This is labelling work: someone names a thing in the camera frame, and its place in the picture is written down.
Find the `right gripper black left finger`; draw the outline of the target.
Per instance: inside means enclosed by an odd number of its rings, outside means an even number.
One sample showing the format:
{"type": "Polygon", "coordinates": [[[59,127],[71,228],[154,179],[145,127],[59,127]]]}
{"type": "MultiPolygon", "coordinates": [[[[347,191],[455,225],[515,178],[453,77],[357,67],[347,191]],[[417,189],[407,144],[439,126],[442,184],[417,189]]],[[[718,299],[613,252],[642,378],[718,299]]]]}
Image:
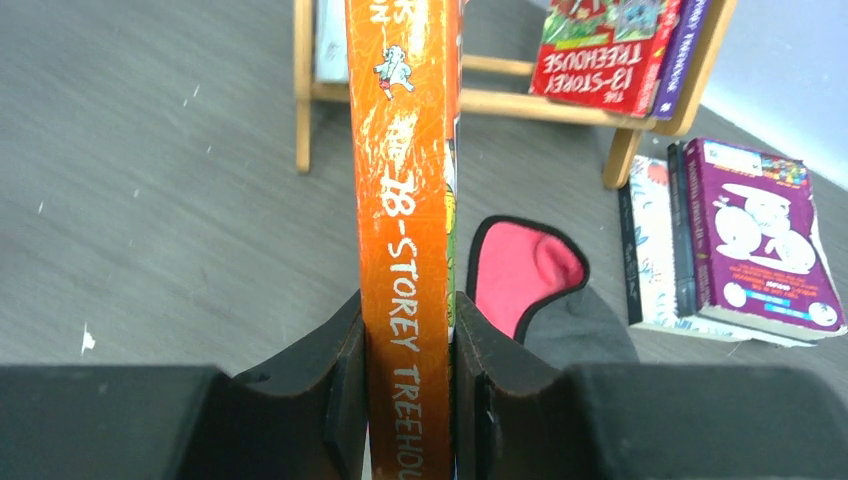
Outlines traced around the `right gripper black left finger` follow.
{"type": "Polygon", "coordinates": [[[235,376],[212,365],[1,370],[5,479],[354,479],[367,423],[351,296],[235,376]]]}

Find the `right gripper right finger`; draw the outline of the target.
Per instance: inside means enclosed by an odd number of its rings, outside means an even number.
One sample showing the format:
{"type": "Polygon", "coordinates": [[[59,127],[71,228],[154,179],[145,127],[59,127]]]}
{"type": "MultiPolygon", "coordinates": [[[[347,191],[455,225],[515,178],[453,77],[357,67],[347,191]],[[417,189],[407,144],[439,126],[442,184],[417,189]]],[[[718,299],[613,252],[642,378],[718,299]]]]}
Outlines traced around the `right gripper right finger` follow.
{"type": "Polygon", "coordinates": [[[461,479],[843,479],[847,408],[780,366],[556,369],[463,293],[454,334],[461,479]]]}

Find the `purple illustrated book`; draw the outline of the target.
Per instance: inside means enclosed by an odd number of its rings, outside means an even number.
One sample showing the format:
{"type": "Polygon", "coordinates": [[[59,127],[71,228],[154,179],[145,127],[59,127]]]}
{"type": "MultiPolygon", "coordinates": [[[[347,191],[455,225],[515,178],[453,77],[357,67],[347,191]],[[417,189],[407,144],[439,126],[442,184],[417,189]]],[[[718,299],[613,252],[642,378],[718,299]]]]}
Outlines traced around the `purple illustrated book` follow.
{"type": "Polygon", "coordinates": [[[804,341],[846,334],[804,163],[695,138],[679,164],[698,314],[804,341]]]}

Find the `wooden book rack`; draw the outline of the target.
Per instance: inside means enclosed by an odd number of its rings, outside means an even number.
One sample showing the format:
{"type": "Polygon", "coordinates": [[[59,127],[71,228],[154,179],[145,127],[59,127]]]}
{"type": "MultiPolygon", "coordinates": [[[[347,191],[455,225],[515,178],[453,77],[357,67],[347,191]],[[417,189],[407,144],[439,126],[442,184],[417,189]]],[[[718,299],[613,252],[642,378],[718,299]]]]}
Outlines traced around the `wooden book rack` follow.
{"type": "MultiPolygon", "coordinates": [[[[343,84],[322,83],[313,79],[314,3],[293,3],[293,85],[296,101],[295,164],[299,173],[311,168],[311,108],[315,101],[347,103],[348,88],[343,84]]],[[[624,186],[642,137],[656,135],[682,137],[691,129],[703,93],[708,84],[728,26],[737,7],[736,0],[710,3],[702,15],[703,29],[691,58],[688,75],[681,83],[680,98],[673,117],[666,121],[634,118],[600,109],[548,102],[529,94],[482,89],[463,89],[459,104],[463,112],[542,120],[616,129],[602,180],[608,189],[624,186]]]]}

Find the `grey Iantra book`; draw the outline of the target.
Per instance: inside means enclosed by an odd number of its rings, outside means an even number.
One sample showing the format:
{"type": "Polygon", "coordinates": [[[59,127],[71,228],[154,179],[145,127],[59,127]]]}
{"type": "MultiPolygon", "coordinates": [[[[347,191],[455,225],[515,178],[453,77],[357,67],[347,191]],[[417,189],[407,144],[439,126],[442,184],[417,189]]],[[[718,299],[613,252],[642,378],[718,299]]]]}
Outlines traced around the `grey Iantra book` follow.
{"type": "Polygon", "coordinates": [[[349,73],[345,1],[318,0],[315,7],[315,79],[322,83],[346,84],[349,73]]]}

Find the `orange 78-Storey Treehouse book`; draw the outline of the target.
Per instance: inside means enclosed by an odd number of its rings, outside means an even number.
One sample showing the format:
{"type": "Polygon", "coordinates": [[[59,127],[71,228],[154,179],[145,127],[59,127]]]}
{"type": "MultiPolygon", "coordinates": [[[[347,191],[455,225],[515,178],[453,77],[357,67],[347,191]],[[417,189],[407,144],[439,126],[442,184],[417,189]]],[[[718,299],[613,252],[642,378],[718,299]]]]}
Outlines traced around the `orange 78-Storey Treehouse book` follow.
{"type": "Polygon", "coordinates": [[[372,475],[450,479],[458,1],[350,1],[372,475]]]}

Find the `red white illustrated book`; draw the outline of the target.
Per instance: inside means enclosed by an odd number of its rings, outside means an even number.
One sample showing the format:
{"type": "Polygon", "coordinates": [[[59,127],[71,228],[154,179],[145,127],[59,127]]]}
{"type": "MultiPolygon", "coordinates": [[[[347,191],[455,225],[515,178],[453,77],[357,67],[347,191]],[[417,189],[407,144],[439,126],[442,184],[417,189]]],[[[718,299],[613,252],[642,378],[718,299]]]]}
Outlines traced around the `red white illustrated book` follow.
{"type": "Polygon", "coordinates": [[[550,101],[645,117],[681,3],[550,3],[529,93],[550,101]]]}

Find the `purple 52-Storey Treehouse book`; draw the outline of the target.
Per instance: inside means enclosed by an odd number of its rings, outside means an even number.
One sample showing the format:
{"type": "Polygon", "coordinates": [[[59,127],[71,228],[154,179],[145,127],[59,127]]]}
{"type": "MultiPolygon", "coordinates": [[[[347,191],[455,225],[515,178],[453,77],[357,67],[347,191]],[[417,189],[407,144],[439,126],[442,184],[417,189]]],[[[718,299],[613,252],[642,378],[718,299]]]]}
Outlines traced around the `purple 52-Storey Treehouse book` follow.
{"type": "Polygon", "coordinates": [[[663,121],[673,117],[710,3],[710,0],[681,2],[661,64],[649,117],[663,121]]]}

